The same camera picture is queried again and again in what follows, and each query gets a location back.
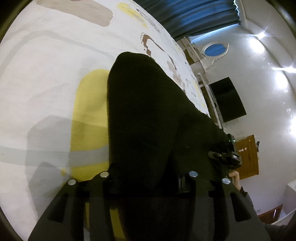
hand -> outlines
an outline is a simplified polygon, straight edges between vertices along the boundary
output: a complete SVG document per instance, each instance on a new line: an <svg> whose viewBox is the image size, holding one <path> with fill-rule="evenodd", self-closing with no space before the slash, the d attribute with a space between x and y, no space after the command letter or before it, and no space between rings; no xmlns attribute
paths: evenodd
<svg viewBox="0 0 296 241"><path fill-rule="evenodd" d="M237 171L231 171L228 173L228 176L234 178L234 186L240 191L242 187L239 184L239 173Z"/></svg>

gray sleeve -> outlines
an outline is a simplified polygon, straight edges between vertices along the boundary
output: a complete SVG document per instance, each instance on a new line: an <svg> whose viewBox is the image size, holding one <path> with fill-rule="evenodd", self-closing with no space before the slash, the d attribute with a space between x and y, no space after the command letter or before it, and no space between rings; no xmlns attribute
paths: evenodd
<svg viewBox="0 0 296 241"><path fill-rule="evenodd" d="M252 207L254 207L253 202L252 202L251 197L249 196L249 194L247 192L244 192L243 189L242 189L241 193L248 200L248 202L252 205ZM266 224L266 223L263 223L263 222L261 222L261 224L265 228L265 230L267 231L268 235L270 236L271 241L277 241L278 237L280 237L281 234L283 234L284 231L287 228L286 225L277 226L277 225L272 225L272 224Z"/></svg>

metal rivet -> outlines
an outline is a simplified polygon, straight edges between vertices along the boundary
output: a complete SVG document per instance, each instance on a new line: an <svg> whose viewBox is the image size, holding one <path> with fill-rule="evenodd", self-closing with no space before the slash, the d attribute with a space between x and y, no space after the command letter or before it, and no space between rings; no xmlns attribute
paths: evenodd
<svg viewBox="0 0 296 241"><path fill-rule="evenodd" d="M191 177L197 177L198 176L198 173L195 172L195 171L191 171L191 172L189 172L189 176L191 176Z"/></svg>
<svg viewBox="0 0 296 241"><path fill-rule="evenodd" d="M75 183L76 183L76 180L75 179L70 179L68 181L68 185L70 185L70 186L74 185Z"/></svg>
<svg viewBox="0 0 296 241"><path fill-rule="evenodd" d="M109 172L101 172L100 173L101 177L108 177L109 176Z"/></svg>
<svg viewBox="0 0 296 241"><path fill-rule="evenodd" d="M230 181L228 178L223 178L223 179L222 179L222 182L223 182L224 184L229 184L229 183L231 183L231 181Z"/></svg>

curtain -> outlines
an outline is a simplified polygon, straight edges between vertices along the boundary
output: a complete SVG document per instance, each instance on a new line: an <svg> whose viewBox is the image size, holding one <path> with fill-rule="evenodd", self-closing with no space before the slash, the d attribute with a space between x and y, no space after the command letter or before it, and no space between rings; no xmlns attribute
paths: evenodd
<svg viewBox="0 0 296 241"><path fill-rule="evenodd" d="M240 23L233 0L134 0L176 40Z"/></svg>

flat screen tv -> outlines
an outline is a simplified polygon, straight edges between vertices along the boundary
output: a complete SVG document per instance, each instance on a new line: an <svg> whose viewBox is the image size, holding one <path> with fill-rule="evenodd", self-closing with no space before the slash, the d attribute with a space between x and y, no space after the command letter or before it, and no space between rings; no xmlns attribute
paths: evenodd
<svg viewBox="0 0 296 241"><path fill-rule="evenodd" d="M210 84L210 88L216 98L223 122L231 121L247 114L229 77Z"/></svg>

